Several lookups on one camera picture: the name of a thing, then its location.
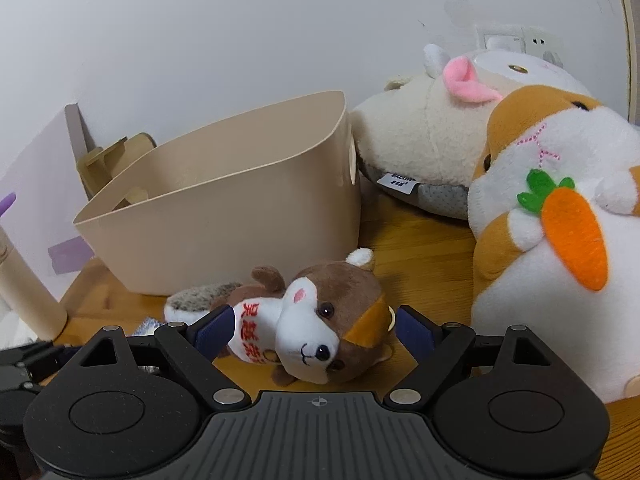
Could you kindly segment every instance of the purple object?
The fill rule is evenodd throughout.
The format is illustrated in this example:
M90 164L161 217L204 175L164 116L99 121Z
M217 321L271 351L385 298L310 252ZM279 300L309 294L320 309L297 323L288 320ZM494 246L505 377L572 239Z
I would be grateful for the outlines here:
M94 257L94 252L82 237L71 238L71 240L50 247L48 251L51 267L56 274L78 272L82 270L85 263Z
M0 216L2 216L7 209L11 207L11 204L15 202L15 193L9 193L2 200L0 200Z

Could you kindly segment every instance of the pink ear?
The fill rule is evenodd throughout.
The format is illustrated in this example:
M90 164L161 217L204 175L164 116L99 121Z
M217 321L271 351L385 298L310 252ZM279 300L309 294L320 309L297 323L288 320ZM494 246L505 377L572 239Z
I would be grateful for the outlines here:
M449 61L442 71L442 79L449 93L465 103L485 103L502 99L493 88L478 82L476 69L468 57L455 57Z
M300 288L293 296L293 303L299 303L305 297L305 289Z

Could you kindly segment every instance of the beige plastic basket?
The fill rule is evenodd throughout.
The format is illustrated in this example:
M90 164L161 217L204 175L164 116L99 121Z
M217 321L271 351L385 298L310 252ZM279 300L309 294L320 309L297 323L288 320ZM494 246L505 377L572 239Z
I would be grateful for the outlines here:
M343 259L360 224L344 94L258 108L162 144L111 180L74 224L142 294L245 282L257 265L290 280Z

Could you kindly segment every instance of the white bottle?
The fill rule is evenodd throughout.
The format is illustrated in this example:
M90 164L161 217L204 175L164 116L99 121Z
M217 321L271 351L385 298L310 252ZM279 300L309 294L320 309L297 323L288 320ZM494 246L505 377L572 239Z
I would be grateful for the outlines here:
M0 296L43 341L66 325L66 310L33 273L0 227Z

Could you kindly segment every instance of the orange carrot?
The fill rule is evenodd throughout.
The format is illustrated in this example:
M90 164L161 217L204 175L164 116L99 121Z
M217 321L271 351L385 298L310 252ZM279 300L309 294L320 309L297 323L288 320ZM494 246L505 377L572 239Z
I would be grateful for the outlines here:
M564 178L558 186L542 170L532 170L527 182L533 193L518 201L540 215L546 239L564 266L585 288L594 292L607 284L607 248L598 220L586 199Z

